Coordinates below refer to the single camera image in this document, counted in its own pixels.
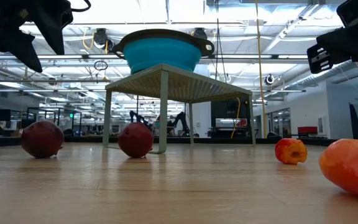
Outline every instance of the floor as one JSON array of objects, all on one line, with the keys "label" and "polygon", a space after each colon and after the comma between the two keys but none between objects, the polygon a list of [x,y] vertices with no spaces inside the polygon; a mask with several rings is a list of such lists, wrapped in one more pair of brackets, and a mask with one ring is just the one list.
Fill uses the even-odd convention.
[{"label": "floor", "polygon": [[168,145],[128,159],[65,144],[54,159],[0,148],[0,223],[358,223],[358,197],[326,180],[323,147],[280,164],[272,145]]}]

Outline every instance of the blue bowl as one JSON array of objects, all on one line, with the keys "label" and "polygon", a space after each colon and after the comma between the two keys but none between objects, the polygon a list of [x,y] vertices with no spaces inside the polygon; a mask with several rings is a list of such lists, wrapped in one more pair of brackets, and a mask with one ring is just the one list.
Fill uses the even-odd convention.
[{"label": "blue bowl", "polygon": [[127,60],[131,74],[160,63],[192,72],[201,57],[214,52],[214,46],[208,40],[179,31],[150,29],[128,34],[112,51]]}]

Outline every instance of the table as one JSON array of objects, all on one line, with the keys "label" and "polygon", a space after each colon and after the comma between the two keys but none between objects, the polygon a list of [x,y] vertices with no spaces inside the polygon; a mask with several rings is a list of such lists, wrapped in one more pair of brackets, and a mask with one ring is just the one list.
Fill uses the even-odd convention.
[{"label": "table", "polygon": [[[255,145],[254,115],[252,113],[252,92],[243,88],[198,75],[164,63],[137,72],[106,85],[104,127],[110,127],[112,92],[160,98],[160,129],[167,129],[168,100],[189,104],[190,143],[194,144],[193,103],[212,100],[228,100],[241,96],[249,97],[249,111],[252,144]],[[155,153],[167,150],[167,132],[160,132],[159,147]],[[109,144],[109,132],[103,132],[103,146]]]}]

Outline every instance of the bowl handle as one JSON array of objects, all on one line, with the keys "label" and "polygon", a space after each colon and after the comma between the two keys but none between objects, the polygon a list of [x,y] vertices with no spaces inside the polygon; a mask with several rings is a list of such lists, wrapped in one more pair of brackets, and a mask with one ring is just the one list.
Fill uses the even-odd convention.
[{"label": "bowl handle", "polygon": [[122,56],[121,54],[119,54],[118,52],[122,53],[123,49],[120,43],[116,44],[114,47],[112,47],[111,51],[113,54],[117,55],[117,57],[121,58],[121,59],[125,59],[124,56]]},{"label": "bowl handle", "polygon": [[206,40],[206,39],[197,38],[197,37],[195,37],[195,39],[201,47],[201,56],[202,57],[210,56],[214,53],[215,46],[211,41]]}]

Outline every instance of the shelf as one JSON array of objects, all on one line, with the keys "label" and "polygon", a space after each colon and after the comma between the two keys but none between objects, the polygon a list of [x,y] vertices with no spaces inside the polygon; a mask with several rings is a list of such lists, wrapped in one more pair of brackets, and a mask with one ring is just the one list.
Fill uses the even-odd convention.
[{"label": "shelf", "polygon": [[249,90],[164,63],[108,84],[106,90],[160,98],[163,74],[168,75],[168,100],[201,103],[252,95]]}]

